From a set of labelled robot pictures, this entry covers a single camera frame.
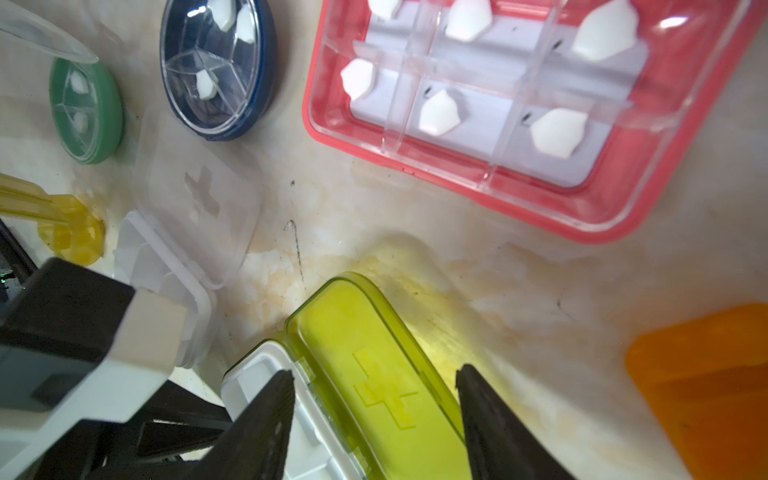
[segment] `cross symbol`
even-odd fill
[[[397,372],[385,371],[383,362],[368,348],[353,353],[358,365],[368,376],[368,381],[355,385],[363,405],[372,407],[383,403],[397,427],[401,430],[414,429],[416,423],[402,399],[419,393],[406,385],[406,378]]]
[[[213,218],[216,218],[219,215],[220,205],[210,195],[210,182],[213,178],[214,176],[211,175],[210,170],[205,165],[200,168],[199,180],[193,179],[191,175],[184,172],[184,185],[192,194],[192,198]]]

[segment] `yellow plastic item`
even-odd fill
[[[73,195],[48,195],[38,185],[0,174],[0,214],[38,222],[38,235],[68,262],[91,265],[104,254],[104,224]]]
[[[356,273],[330,280],[286,331],[369,478],[471,478],[455,397],[370,280]]]

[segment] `transparent lid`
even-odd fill
[[[55,57],[98,62],[94,52],[66,31],[9,0],[0,0],[0,35]]]
[[[205,286],[232,279],[259,216],[252,169],[223,161],[173,115],[149,108],[133,192],[145,220]]]

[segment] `white pill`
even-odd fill
[[[88,116],[81,111],[76,112],[72,115],[72,124],[79,134],[84,134],[88,129]]]
[[[567,160],[584,139],[587,117],[569,108],[548,111],[531,125],[533,145],[543,154]]]
[[[402,0],[368,0],[371,12],[377,17],[392,20],[402,5]]]
[[[235,24],[235,0],[208,0],[208,8],[221,31],[229,31]]]
[[[85,76],[77,70],[73,70],[69,74],[69,84],[76,93],[87,94],[88,93],[88,80]]]
[[[451,98],[447,91],[442,90],[424,102],[419,115],[419,130],[433,137],[439,137],[461,122],[456,100]]]
[[[587,61],[612,57],[637,43],[639,22],[629,0],[611,0],[584,17],[571,50]]]
[[[237,13],[235,37],[250,44],[256,41],[256,23],[253,20],[253,10],[250,9],[248,3],[243,4]]]
[[[344,91],[352,101],[365,97],[373,89],[373,64],[362,58],[355,58],[341,70]]]
[[[201,100],[210,100],[216,96],[216,84],[205,70],[197,72],[197,95]]]
[[[456,0],[448,16],[445,36],[459,41],[474,41],[492,23],[490,0]]]

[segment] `table surface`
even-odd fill
[[[134,207],[127,179],[142,115],[155,101],[165,106],[164,2],[16,1],[99,55],[118,81],[127,127],[113,158],[77,165],[51,119],[51,59],[2,43],[0,171],[92,208],[108,251],[92,268],[111,274],[119,224]],[[644,225],[596,247],[313,141],[301,104],[320,4],[270,1],[275,100],[245,136],[215,147],[259,169],[263,209],[200,375],[218,389],[311,293],[355,270],[381,288],[449,385],[460,365],[475,364],[577,477],[689,478],[624,354],[642,333],[768,300],[768,28]],[[34,260],[50,256],[32,223],[8,223]]]

